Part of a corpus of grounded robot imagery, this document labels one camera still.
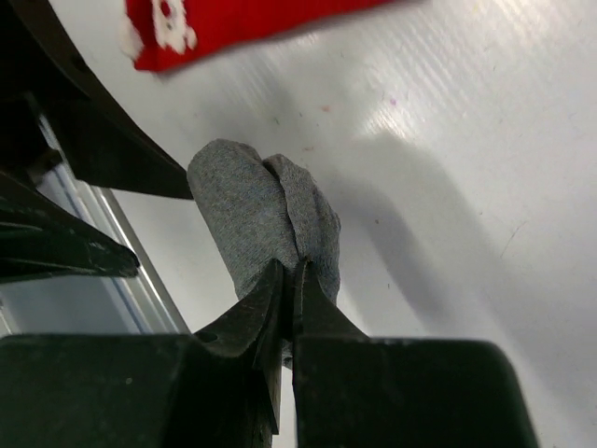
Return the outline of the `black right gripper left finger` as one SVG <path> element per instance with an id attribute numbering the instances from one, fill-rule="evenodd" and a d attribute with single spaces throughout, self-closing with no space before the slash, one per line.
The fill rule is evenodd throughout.
<path id="1" fill-rule="evenodd" d="M 5 447 L 268 447 L 279 431 L 272 261 L 194 334 L 18 335 L 1 342 Z"/>

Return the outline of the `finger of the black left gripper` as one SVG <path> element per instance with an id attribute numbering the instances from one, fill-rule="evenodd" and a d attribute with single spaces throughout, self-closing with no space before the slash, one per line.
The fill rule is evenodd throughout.
<path id="1" fill-rule="evenodd" d="M 139 260 L 37 190 L 1 174 L 1 282 L 64 275 L 135 277 Z"/>
<path id="2" fill-rule="evenodd" d="M 47 1 L 1 4 L 1 115 L 46 117 L 75 177 L 189 200 L 185 169 L 146 135 L 87 66 Z"/>

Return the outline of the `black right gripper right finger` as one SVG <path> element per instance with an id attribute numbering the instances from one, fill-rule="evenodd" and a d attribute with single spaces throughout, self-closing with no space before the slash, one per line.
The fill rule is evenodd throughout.
<path id="1" fill-rule="evenodd" d="M 293 390 L 301 447 L 535 447 L 518 377 L 495 344 L 371 338 L 297 272 Z"/>

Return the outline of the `red Santa sock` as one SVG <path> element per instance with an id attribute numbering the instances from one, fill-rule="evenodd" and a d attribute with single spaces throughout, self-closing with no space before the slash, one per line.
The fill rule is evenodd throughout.
<path id="1" fill-rule="evenodd" d="M 162 74 L 317 21 L 388 7 L 381 0 L 136 0 L 118 42 L 135 70 Z"/>

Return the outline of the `grey sock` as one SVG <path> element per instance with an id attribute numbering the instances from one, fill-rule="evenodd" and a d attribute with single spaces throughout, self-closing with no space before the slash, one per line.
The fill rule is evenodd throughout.
<path id="1" fill-rule="evenodd" d="M 187 168 L 192 196 L 244 299 L 279 260 L 287 279 L 308 259 L 326 297 L 340 290 L 340 218 L 312 175 L 282 154 L 266 159 L 247 144 L 216 139 Z"/>

